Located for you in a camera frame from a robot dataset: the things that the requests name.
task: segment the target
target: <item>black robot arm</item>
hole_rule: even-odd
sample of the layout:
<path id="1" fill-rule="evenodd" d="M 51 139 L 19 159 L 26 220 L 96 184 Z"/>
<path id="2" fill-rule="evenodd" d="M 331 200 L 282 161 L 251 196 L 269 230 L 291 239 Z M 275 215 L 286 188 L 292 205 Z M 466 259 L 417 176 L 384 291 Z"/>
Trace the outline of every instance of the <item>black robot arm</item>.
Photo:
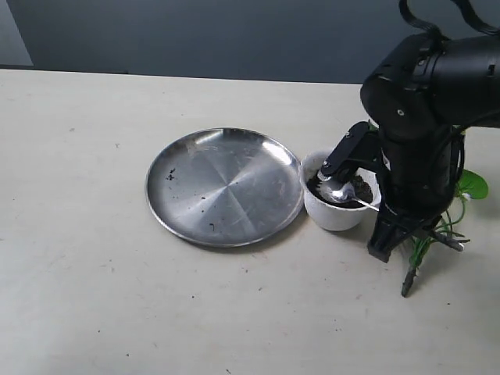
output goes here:
<path id="1" fill-rule="evenodd" d="M 426 32 L 403 40 L 361 88 L 377 136 L 364 126 L 360 137 L 356 124 L 349 133 L 357 138 L 344 138 L 321 170 L 340 182 L 358 167 L 377 174 L 383 198 L 368 249 L 385 262 L 406 238 L 436 236 L 463 170 L 463 130 L 500 127 L 500 31 L 480 21 L 468 0 L 452 1 L 487 36 L 449 40 L 401 0 L 403 18 Z M 359 146 L 345 146 L 352 142 Z"/>

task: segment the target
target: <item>table surface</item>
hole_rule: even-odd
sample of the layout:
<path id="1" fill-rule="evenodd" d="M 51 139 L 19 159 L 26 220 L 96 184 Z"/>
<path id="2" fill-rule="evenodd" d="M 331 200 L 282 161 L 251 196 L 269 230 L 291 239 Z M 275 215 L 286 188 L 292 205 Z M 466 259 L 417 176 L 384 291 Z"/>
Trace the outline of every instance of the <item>table surface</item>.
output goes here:
<path id="1" fill-rule="evenodd" d="M 374 215 L 331 234 L 303 212 L 209 252 L 149 212 L 145 175 L 185 134 L 243 127 L 298 157 L 366 114 L 359 86 L 0 70 L 0 368 L 14 374 L 498 373 L 500 131 L 470 130 L 464 253 L 369 256 Z"/>

